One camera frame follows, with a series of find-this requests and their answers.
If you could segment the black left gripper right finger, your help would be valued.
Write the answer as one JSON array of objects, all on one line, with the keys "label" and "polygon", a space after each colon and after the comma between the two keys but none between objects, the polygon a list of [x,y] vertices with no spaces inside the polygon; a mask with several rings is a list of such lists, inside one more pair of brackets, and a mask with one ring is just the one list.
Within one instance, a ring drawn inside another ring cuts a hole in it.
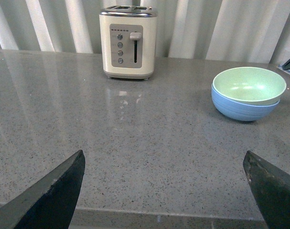
[{"label": "black left gripper right finger", "polygon": [[243,168],[267,227],[290,229],[290,175],[251,151]]}]

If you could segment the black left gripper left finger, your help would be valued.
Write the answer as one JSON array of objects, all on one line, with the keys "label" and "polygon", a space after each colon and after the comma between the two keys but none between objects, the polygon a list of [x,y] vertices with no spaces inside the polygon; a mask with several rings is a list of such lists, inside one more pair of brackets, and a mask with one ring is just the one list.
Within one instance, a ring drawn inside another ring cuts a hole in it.
[{"label": "black left gripper left finger", "polygon": [[79,198],[85,156],[77,151],[0,208],[0,229],[67,229]]}]

